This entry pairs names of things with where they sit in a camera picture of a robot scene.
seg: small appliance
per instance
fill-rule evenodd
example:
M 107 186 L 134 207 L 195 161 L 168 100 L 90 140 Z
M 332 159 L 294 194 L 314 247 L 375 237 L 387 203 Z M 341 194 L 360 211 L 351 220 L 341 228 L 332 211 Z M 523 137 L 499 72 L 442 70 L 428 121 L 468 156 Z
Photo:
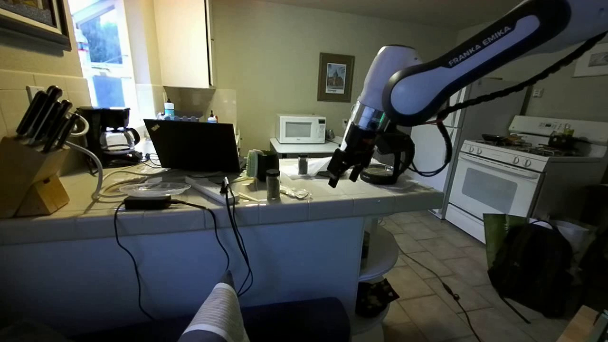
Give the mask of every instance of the small appliance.
M 105 167 L 136 165 L 143 154 L 136 150 L 142 140 L 130 125 L 130 108 L 79 108 L 90 121 L 88 148 Z
M 282 144 L 324 144 L 328 131 L 326 116 L 280 114 L 278 140 Z

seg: laptop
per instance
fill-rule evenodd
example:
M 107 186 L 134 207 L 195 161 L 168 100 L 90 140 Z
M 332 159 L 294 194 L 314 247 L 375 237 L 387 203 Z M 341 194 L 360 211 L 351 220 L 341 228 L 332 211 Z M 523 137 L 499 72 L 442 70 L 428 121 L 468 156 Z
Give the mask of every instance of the laptop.
M 193 173 L 242 173 L 233 123 L 145 119 L 162 167 Z

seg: oven handle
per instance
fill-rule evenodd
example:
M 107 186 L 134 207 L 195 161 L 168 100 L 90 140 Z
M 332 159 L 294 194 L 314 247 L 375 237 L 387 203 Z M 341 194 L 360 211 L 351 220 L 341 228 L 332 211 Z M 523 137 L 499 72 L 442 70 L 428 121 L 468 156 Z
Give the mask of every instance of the oven handle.
M 491 159 L 485 159 L 485 157 L 480 157 L 480 156 L 472 156 L 472 154 L 461 154 L 461 157 L 463 157 L 463 159 L 468 159 L 468 161 L 472 161 L 472 163 L 478 163 L 478 165 L 485 165 L 485 167 L 489 167 L 489 169 L 497 169 L 497 171 L 503 171 L 503 173 L 520 175 L 520 176 L 525 176 L 525 178 L 539 178 L 539 176 L 541 176 L 541 173 L 537 173 L 537 171 L 514 167 L 514 165 L 501 163 L 501 161 L 491 161 Z

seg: kitchen knife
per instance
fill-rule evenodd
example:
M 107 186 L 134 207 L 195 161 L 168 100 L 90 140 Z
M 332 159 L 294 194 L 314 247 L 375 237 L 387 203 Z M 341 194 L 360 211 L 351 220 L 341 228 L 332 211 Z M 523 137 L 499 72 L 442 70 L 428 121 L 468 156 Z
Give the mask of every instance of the kitchen knife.
M 69 118 L 69 121 L 64 125 L 62 135 L 60 135 L 60 138 L 58 138 L 58 142 L 56 142 L 56 146 L 52 150 L 64 148 L 66 140 L 71 137 L 71 133 L 73 133 L 73 129 L 75 129 L 79 119 L 81 119 L 81 114 L 73 114 Z
M 26 133 L 28 138 L 35 138 L 35 135 L 43 129 L 47 123 L 47 116 L 56 106 L 58 99 L 62 97 L 62 89 L 56 85 L 50 85 L 47 89 L 48 99 L 41 104 L 41 110 L 37 110 L 35 121 L 31 123 L 29 131 Z
M 39 112 L 43 110 L 48 95 L 45 91 L 39 91 L 31 104 L 28 106 L 20 125 L 18 125 L 18 137 L 24 137 L 35 123 Z
M 60 108 L 62 108 L 60 102 L 52 102 L 52 106 L 43 114 L 43 119 L 39 121 L 39 129 L 31 137 L 29 144 L 43 144 L 45 142 L 45 137 L 50 133 L 52 121 L 58 118 Z
M 54 146 L 58 144 L 60 137 L 62 137 L 62 131 L 64 127 L 67 125 L 69 121 L 69 110 L 73 108 L 73 102 L 69 100 L 62 100 L 60 102 L 60 108 L 58 108 L 58 114 L 48 129 L 48 133 L 45 135 L 43 142 L 45 142 L 45 152 L 50 152 L 54 150 Z

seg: knife block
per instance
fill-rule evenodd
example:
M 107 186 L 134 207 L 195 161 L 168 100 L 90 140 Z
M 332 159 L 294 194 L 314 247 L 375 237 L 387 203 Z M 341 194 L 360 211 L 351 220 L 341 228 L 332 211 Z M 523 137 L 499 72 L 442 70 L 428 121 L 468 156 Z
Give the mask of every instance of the knife block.
M 71 197 L 60 171 L 69 150 L 37 152 L 12 137 L 0 140 L 0 218 L 52 214 Z

